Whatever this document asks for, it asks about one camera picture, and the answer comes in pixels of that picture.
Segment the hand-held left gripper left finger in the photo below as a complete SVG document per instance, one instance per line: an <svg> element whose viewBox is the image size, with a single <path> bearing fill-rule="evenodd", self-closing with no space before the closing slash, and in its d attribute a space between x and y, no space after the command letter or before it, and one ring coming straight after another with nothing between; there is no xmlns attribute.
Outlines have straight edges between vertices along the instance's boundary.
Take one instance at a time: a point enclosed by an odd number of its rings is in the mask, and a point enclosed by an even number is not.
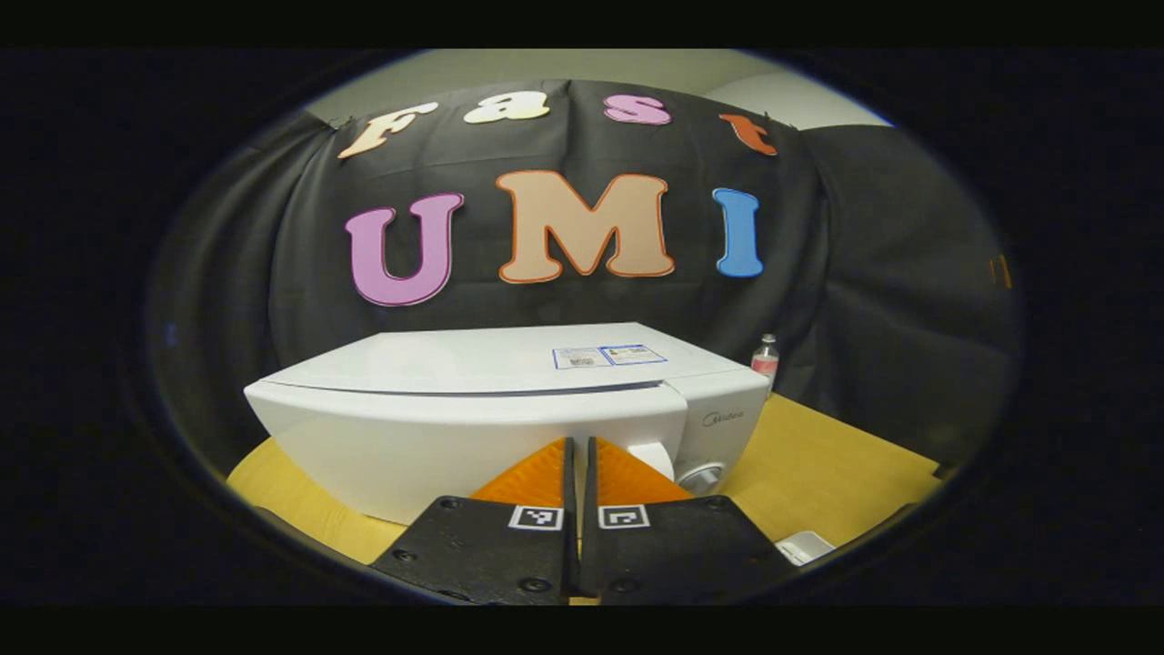
<svg viewBox="0 0 1164 655"><path fill-rule="evenodd" d="M568 604L579 574L573 439L528 453L471 494L440 494L370 567L467 604Z"/></svg>

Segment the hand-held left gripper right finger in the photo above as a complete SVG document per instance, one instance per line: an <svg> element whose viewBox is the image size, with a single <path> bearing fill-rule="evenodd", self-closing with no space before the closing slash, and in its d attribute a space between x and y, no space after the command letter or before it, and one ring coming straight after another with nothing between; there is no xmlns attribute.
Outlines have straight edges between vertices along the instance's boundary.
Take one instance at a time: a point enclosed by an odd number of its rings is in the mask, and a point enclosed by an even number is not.
<svg viewBox="0 0 1164 655"><path fill-rule="evenodd" d="M599 604L738 604L797 575L728 494L694 497L617 444L587 440L587 597Z"/></svg>

